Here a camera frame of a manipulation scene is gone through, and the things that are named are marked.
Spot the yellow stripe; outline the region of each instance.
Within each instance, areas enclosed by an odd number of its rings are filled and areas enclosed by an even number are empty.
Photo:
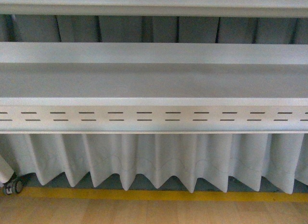
[[[262,192],[201,192],[105,190],[75,188],[25,187],[19,197],[32,198],[87,198],[117,200],[180,200],[180,201],[284,201],[308,202],[308,193],[262,193]]]

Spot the curtain pleat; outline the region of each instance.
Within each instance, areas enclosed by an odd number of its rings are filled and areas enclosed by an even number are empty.
[[[13,29],[18,42],[60,42],[56,16],[14,15]]]
[[[98,17],[57,16],[61,42],[99,42]]]
[[[308,18],[297,20],[294,44],[308,44]]]
[[[179,42],[215,43],[218,17],[180,17]]]
[[[141,16],[99,16],[102,42],[142,42]]]
[[[256,191],[262,176],[289,194],[294,179],[308,184],[304,134],[2,134],[0,155],[41,184],[62,172],[71,186],[90,172],[95,187],[118,173],[125,190],[139,173],[156,188],[177,176],[190,192],[198,178],[224,192],[229,176]]]
[[[256,18],[221,18],[218,43],[253,43]]]
[[[9,34],[8,34],[6,18],[4,15],[0,14],[0,42],[8,42],[8,41],[9,41]]]
[[[296,18],[259,18],[256,43],[292,44]]]

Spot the wheel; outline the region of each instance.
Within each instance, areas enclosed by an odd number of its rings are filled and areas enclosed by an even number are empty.
[[[20,178],[16,178],[13,182],[12,182],[12,192],[14,194],[19,194],[22,190],[23,190],[23,182]]]
[[[3,187],[2,191],[3,191],[4,195],[10,195],[10,194],[8,194],[7,191],[6,191],[6,186]]]

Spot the shelf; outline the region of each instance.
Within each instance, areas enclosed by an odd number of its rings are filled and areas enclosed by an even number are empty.
[[[0,132],[308,132],[307,45],[0,46]]]
[[[307,17],[308,0],[0,0],[0,13]]]

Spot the floor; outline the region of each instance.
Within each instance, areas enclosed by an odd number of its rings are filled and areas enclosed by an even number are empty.
[[[308,224],[308,203],[0,197],[14,224]]]

